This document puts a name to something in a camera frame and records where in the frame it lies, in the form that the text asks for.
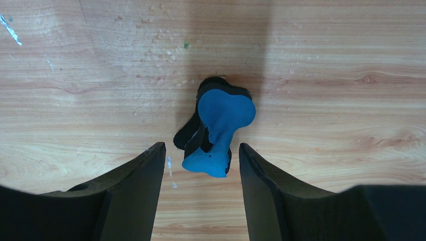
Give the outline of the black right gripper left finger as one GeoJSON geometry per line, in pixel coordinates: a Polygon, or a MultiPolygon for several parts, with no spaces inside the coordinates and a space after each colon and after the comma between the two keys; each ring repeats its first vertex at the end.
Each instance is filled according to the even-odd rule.
{"type": "Polygon", "coordinates": [[[1,187],[1,240],[150,240],[165,167],[158,142],[67,191],[1,187]]]}

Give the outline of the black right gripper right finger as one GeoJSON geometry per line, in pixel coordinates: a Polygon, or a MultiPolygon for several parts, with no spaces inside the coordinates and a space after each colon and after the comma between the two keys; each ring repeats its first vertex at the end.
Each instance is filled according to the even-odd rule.
{"type": "Polygon", "coordinates": [[[239,147],[250,240],[425,240],[425,186],[356,185],[333,193],[239,147]]]}

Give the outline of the blue black whiteboard eraser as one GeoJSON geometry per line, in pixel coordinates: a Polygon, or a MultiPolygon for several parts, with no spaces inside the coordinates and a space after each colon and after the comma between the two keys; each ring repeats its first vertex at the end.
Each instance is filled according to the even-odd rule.
{"type": "Polygon", "coordinates": [[[250,125],[255,115],[247,89],[231,85],[222,77],[206,78],[198,88],[194,114],[173,138],[174,145],[184,150],[182,167],[225,178],[234,133],[250,125]]]}

